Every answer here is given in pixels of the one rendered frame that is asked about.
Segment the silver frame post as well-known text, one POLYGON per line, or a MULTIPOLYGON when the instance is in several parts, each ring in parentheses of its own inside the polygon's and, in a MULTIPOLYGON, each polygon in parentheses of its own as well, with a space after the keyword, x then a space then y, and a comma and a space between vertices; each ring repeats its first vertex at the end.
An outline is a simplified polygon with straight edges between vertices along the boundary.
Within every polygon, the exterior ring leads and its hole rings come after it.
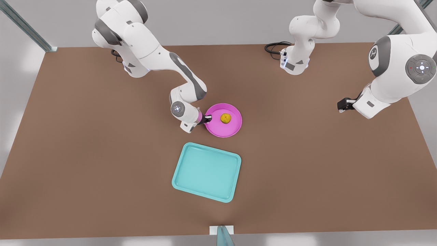
POLYGON ((2 11, 12 22, 14 22, 29 38, 31 38, 45 52, 56 52, 58 47, 51 46, 39 33, 31 27, 22 16, 6 0, 0 0, 0 11, 2 11))
MULTIPOLYGON (((429 16, 429 14, 425 11, 425 9, 433 2, 434 0, 414 0, 414 2, 417 4, 417 6, 420 8, 422 14, 425 16, 425 18, 427 19, 427 21, 430 23, 430 25, 432 26, 432 28, 434 28, 434 31, 437 32, 437 26, 436 24, 432 21, 431 17, 429 16)), ((399 34, 405 34, 404 29, 402 28, 402 26, 400 26, 399 24, 397 24, 389 33, 388 35, 399 35, 399 34)))
POLYGON ((231 235, 234 235, 233 225, 209 226, 209 234, 216 235, 216 246, 235 246, 231 235))

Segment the pink round plate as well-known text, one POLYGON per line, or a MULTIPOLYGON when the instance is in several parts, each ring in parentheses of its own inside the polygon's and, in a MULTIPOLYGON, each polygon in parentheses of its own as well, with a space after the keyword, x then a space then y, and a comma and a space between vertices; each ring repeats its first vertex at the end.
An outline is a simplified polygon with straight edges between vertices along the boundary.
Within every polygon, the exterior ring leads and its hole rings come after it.
POLYGON ((212 115, 212 121, 206 123, 206 129, 214 136, 226 138, 235 135, 242 126, 242 115, 239 110, 231 104, 220 103, 211 106, 207 115, 212 115), (231 122, 223 124, 220 116, 224 113, 231 115, 231 122))

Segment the teal rectangular tray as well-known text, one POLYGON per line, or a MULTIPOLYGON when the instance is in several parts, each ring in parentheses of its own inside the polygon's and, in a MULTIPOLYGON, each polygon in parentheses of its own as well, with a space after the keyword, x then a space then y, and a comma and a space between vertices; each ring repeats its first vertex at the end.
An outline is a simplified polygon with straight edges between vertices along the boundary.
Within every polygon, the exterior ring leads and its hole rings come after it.
POLYGON ((236 153, 187 142, 182 148, 172 186, 190 194, 229 203, 234 198, 241 162, 236 153))

